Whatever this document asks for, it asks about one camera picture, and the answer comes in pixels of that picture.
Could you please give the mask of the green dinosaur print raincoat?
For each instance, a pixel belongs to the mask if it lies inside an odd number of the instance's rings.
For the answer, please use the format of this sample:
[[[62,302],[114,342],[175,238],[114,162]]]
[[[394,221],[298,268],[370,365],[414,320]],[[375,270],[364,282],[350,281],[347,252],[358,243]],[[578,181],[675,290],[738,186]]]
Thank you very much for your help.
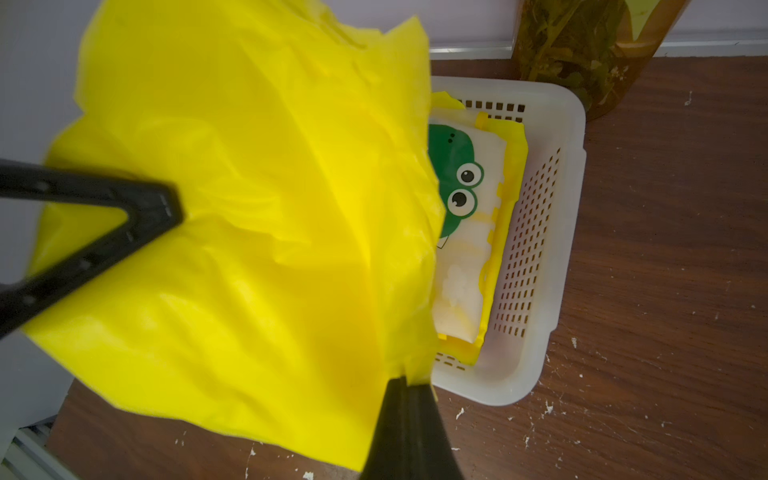
[[[433,317],[438,333],[472,343],[483,318],[482,270],[490,259],[506,142],[447,121],[431,123],[428,153],[446,215],[437,250]]]

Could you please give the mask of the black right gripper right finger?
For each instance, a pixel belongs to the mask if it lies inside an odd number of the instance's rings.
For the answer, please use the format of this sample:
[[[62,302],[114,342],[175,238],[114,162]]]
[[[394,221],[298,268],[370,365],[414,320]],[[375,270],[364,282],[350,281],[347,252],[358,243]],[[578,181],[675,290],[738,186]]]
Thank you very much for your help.
[[[432,388],[407,388],[407,478],[462,480]]]

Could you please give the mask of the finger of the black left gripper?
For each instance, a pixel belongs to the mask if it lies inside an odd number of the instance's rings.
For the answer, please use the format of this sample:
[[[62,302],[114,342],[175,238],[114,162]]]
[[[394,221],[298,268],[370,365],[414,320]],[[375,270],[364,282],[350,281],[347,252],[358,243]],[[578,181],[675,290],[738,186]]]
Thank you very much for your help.
[[[170,185],[1,161],[6,199],[115,208],[126,221],[29,279],[1,286],[1,336],[20,329],[67,295],[183,222]]]

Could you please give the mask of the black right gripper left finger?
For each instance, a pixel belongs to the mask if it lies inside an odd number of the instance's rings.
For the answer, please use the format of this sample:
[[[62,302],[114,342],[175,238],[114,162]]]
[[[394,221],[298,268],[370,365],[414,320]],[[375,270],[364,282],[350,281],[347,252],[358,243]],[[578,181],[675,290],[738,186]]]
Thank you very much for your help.
[[[408,384],[404,377],[387,383],[361,480],[409,479]]]

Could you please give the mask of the plain yellow raincoat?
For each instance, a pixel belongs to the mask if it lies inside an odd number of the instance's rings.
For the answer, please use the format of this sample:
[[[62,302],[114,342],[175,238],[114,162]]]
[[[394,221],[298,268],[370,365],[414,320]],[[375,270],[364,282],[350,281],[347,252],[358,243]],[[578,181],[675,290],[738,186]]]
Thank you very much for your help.
[[[106,1],[50,167],[173,184],[184,222],[24,327],[117,408],[361,470],[429,380],[445,215],[429,40],[319,1]]]

